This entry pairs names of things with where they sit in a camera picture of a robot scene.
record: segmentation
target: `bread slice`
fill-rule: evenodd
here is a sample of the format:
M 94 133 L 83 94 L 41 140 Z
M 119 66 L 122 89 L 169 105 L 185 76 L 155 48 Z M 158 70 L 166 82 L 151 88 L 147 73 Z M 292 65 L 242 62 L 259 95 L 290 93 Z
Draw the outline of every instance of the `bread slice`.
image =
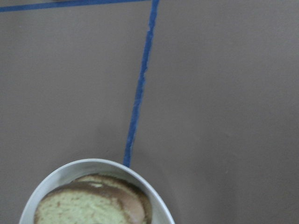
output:
M 90 174 L 90 175 L 85 175 L 80 178 L 77 178 L 73 182 L 85 182 L 85 181 L 92 181 L 92 182 L 97 182 L 101 184 L 106 184 L 110 187 L 115 187 L 119 188 L 126 193 L 130 194 L 132 197 L 139 199 L 140 202 L 142 203 L 144 213 L 145 213 L 145 219 L 143 224 L 150 224 L 151 223 L 151 217 L 152 217 L 152 208 L 150 201 L 148 197 L 143 193 L 138 187 L 135 185 L 108 175 L 100 175 L 100 174 Z
M 99 182 L 72 182 L 39 203 L 35 224 L 142 224 L 142 203 L 126 191 Z

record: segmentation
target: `bowl of bread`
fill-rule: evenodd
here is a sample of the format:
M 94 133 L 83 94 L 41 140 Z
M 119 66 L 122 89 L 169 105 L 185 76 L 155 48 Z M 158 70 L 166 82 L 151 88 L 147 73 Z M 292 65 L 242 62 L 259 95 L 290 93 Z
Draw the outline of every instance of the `bowl of bread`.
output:
M 48 175 L 32 193 L 19 224 L 174 224 L 165 203 L 135 171 L 84 159 Z

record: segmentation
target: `blue line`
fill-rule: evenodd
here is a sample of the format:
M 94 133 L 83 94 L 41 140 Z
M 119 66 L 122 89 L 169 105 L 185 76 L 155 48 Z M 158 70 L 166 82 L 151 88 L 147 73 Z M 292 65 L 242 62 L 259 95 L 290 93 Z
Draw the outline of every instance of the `blue line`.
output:
M 12 12 L 12 11 L 23 11 L 23 10 L 34 10 L 34 9 L 44 9 L 44 8 L 90 6 L 90 5 L 123 3 L 123 2 L 133 2 L 133 1 L 149 1 L 149 0 L 72 0 L 72 1 L 59 1 L 59 2 L 48 2 L 48 3 L 20 5 L 20 6 L 0 7 L 0 13 Z
M 147 32 L 146 42 L 143 50 L 141 69 L 139 73 L 138 84 L 137 84 L 137 89 L 135 94 L 135 101 L 134 101 L 134 106 L 133 106 L 133 111 L 131 116 L 129 132 L 128 132 L 125 155 L 123 158 L 123 164 L 127 167 L 130 167 L 131 164 L 132 149 L 133 149 L 136 130 L 138 126 L 140 106 L 142 103 L 143 90 L 145 85 L 145 72 L 147 71 L 148 68 L 150 50 L 151 50 L 152 40 L 154 37 L 154 28 L 156 23 L 158 4 L 159 4 L 159 0 L 152 0 L 151 12 L 149 16 L 149 30 Z

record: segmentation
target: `gray table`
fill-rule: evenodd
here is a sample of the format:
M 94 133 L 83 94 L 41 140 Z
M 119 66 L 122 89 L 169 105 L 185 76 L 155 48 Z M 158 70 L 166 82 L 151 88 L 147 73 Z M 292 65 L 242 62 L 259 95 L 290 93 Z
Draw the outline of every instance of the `gray table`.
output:
M 1 223 L 56 168 L 122 161 L 149 9 L 0 13 Z M 132 169 L 177 224 L 299 222 L 298 73 L 298 1 L 161 1 Z

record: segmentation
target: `white bowl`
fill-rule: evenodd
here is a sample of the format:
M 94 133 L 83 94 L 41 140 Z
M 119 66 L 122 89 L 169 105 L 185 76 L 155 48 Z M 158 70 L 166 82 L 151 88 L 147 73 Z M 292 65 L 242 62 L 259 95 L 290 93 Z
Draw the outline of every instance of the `white bowl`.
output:
M 48 192 L 78 177 L 92 173 L 114 175 L 136 185 L 149 197 L 153 209 L 152 224 L 175 224 L 165 203 L 145 179 L 128 167 L 103 159 L 74 161 L 52 172 L 32 193 L 23 210 L 19 224 L 34 223 L 34 213 L 37 205 Z

